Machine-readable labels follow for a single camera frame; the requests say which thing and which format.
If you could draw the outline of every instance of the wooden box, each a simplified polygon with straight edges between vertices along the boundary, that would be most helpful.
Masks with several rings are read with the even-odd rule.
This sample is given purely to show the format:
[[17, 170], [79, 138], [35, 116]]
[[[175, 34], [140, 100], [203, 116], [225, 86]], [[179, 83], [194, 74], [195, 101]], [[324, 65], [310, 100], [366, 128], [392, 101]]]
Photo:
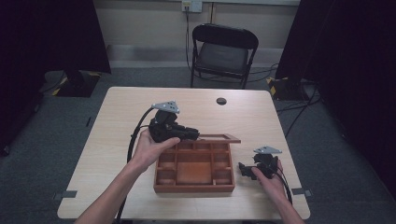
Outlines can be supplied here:
[[201, 134], [166, 149], [156, 163], [155, 192], [232, 192], [231, 143], [241, 141], [229, 134]]

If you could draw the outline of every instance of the silver metal piece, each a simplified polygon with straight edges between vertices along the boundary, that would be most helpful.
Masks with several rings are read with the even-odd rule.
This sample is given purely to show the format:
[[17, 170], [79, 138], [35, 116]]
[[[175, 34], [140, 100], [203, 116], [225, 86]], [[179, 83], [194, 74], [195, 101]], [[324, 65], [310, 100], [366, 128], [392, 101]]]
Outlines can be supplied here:
[[169, 102], [164, 102], [164, 103], [153, 104], [153, 105], [151, 105], [151, 108], [163, 110], [166, 112], [176, 113], [176, 114], [180, 113], [180, 110], [177, 107], [176, 101], [169, 101]]
[[282, 153], [282, 150], [276, 149], [274, 147], [259, 147], [257, 149], [253, 150], [256, 153], [259, 154], [272, 154], [272, 153]]

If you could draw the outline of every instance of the chair seat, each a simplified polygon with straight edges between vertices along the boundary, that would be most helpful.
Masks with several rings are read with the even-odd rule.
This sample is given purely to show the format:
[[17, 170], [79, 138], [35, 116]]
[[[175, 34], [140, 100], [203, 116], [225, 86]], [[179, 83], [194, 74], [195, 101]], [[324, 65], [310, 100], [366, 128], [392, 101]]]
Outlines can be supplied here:
[[196, 68], [245, 74], [248, 50], [204, 43], [196, 61]]

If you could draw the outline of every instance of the table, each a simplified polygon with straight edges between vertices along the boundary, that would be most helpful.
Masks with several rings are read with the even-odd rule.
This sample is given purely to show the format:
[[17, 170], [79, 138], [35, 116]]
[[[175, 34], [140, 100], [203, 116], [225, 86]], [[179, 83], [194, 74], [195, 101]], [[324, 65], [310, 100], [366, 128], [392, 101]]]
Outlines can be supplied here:
[[[226, 105], [216, 100], [223, 97]], [[238, 162], [253, 165], [253, 149], [282, 150], [285, 176], [291, 189], [301, 187], [274, 104], [267, 91], [110, 88], [81, 153], [63, 198], [60, 218], [77, 218], [110, 184], [126, 163], [130, 135], [151, 104], [175, 100], [177, 122], [200, 133], [229, 133], [241, 144], [231, 144], [235, 189], [228, 193], [158, 193], [153, 189], [155, 164], [135, 182], [125, 204], [123, 219], [150, 220], [258, 220], [280, 219], [258, 181], [241, 176]], [[155, 115], [148, 114], [143, 124]], [[310, 211], [303, 194], [293, 195], [293, 205], [304, 219]]]

